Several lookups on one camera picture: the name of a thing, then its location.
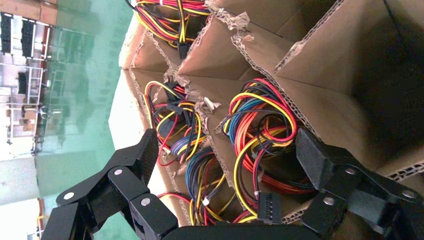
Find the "wire connector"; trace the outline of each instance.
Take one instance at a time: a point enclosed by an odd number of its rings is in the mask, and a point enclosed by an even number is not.
[[[167,104],[166,105],[166,108],[169,110],[169,111],[172,111],[172,112],[175,112],[176,114],[178,114],[178,115],[181,115],[181,114],[183,114],[183,108],[182,107],[180,107],[180,106],[174,106],[174,105],[172,105],[172,104]]]
[[[175,86],[178,85],[178,82],[176,82],[176,81],[169,81],[169,82],[166,82],[165,85],[168,88],[170,88],[170,89],[174,89]],[[168,103],[175,103],[175,102],[179,102],[180,101],[180,99],[178,99],[177,96],[175,96],[174,94],[172,94],[169,91],[165,91],[165,94],[166,94],[166,97],[168,98]]]
[[[259,193],[257,219],[265,224],[281,224],[281,197],[276,193]]]
[[[207,199],[206,197],[203,199],[203,201],[201,202],[203,204],[203,206],[208,206],[209,205],[209,199]]]
[[[179,58],[180,59],[186,59],[187,53],[189,52],[190,45],[186,42],[177,42],[176,46],[178,48],[179,52]]]
[[[165,119],[159,126],[158,133],[162,138],[165,138],[172,129],[174,122],[171,119]]]

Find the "wire harness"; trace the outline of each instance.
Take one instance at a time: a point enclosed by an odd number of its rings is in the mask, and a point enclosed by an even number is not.
[[[286,180],[261,167],[264,159],[284,160],[295,150],[298,123],[279,91],[268,81],[255,78],[246,82],[230,103],[229,115],[221,125],[234,146],[237,159],[233,171],[237,196],[253,217],[258,216],[259,181],[285,195],[314,191],[307,177]],[[246,189],[242,167],[252,173],[254,196]]]
[[[138,21],[158,38],[177,48],[181,59],[185,59],[190,44],[196,36],[188,36],[189,20],[193,17],[209,16],[211,13],[203,1],[194,0],[137,0],[132,6]],[[161,8],[176,11],[178,18],[166,17]]]

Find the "bundled cables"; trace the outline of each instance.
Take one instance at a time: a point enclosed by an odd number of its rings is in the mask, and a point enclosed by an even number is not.
[[[167,95],[167,103],[154,104],[151,98],[152,87],[162,87]],[[150,127],[156,129],[161,153],[163,149],[168,150],[176,160],[183,164],[189,161],[198,150],[206,135],[202,133],[202,122],[196,113],[195,103],[186,99],[184,89],[176,82],[161,83],[149,82],[142,96],[146,104]],[[163,164],[157,158],[157,164],[168,166],[175,162]]]
[[[248,210],[247,216],[258,216],[259,180],[281,194],[299,195],[314,191],[307,177],[283,179],[261,167],[263,159],[284,161],[289,153],[293,153],[298,130],[288,104],[266,80],[255,78],[246,82],[241,93],[231,101],[229,115],[221,130],[229,137],[237,155],[233,172],[235,189]],[[254,196],[243,184],[242,167],[252,173]]]
[[[136,6],[132,6],[129,0],[125,1],[136,12],[138,21],[146,29],[166,41],[170,46],[178,48],[182,59],[186,58],[189,44],[196,38],[196,36],[187,35],[190,18],[210,15],[202,1],[137,0]],[[178,19],[163,16],[158,7],[177,11]]]
[[[174,196],[184,200],[189,204],[190,221],[195,225],[215,225],[217,221],[225,221],[223,214],[237,202],[236,193],[220,208],[213,210],[210,203],[214,197],[223,188],[225,175],[221,171],[218,173],[212,171],[213,165],[217,165],[218,160],[215,157],[211,147],[206,147],[197,152],[187,166],[185,181],[188,194],[182,193],[164,193],[158,195],[159,198],[165,196]],[[246,223],[253,220],[249,212],[243,212],[233,223]]]

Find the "green floor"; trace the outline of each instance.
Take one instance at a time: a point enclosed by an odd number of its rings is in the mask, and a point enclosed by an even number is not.
[[[124,0],[59,0],[58,9],[47,72],[51,84],[43,102],[54,114],[35,158],[46,214],[56,207],[59,193],[98,172],[114,152],[108,118],[132,17]],[[95,237],[137,239],[120,214]]]

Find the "metal screw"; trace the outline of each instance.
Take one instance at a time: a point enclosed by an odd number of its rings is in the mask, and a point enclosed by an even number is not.
[[[65,196],[63,196],[63,199],[68,200],[71,199],[74,196],[73,192],[68,192],[67,194],[65,194]]]
[[[149,204],[150,204],[150,198],[144,198],[143,200],[141,200],[141,205],[147,206]]]
[[[334,199],[332,197],[329,197],[329,196],[324,197],[324,203],[332,206],[332,205],[334,205]]]
[[[415,198],[415,193],[413,193],[413,192],[412,192],[412,191],[410,191],[410,190],[405,190],[405,191],[403,191],[403,192],[402,192],[402,194],[403,194],[405,197],[410,198],[410,199],[414,199],[414,198]]]
[[[356,171],[355,171],[355,170],[353,170],[352,168],[347,168],[347,169],[345,170],[345,172],[346,172],[346,173],[348,173],[348,174],[351,174],[351,175],[355,175],[355,173],[356,173]]]

